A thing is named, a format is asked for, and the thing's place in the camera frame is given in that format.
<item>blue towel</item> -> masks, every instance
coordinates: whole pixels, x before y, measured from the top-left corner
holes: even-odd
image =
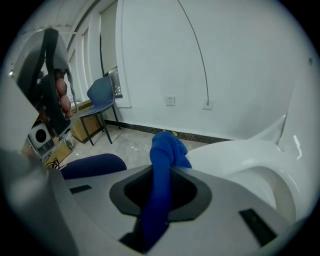
[[[152,190],[141,211],[144,249],[148,251],[167,230],[172,209],[170,166],[191,168],[188,150],[171,132],[163,131],[152,139],[150,160],[153,164]]]

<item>white wall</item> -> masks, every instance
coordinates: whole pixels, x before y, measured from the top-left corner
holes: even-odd
[[[121,48],[117,54],[123,54],[131,102],[131,108],[119,108],[119,119],[247,139],[283,116],[296,74],[314,57],[292,17],[272,1],[181,0],[181,4],[199,40],[213,110],[202,109],[204,70],[178,1],[119,0],[122,40],[116,47]],[[175,96],[175,106],[165,106],[167,95]]]

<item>floor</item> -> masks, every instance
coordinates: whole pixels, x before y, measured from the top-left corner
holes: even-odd
[[[151,164],[149,152],[152,145],[153,133],[137,131],[108,125],[112,144],[110,144],[105,132],[99,132],[92,138],[94,146],[90,141],[85,144],[80,143],[71,137],[69,141],[74,148],[72,153],[62,161],[60,165],[67,164],[77,159],[86,158],[100,154],[115,154],[120,157],[128,169]],[[207,145],[206,143],[181,139],[188,151]]]

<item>wall outlet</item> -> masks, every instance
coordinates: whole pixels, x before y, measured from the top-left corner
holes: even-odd
[[[176,103],[176,97],[175,96],[165,96],[165,104],[167,106],[174,106]]]
[[[209,104],[208,104],[208,99],[203,100],[203,105],[202,109],[203,110],[212,110],[214,108],[214,101],[209,99]]]

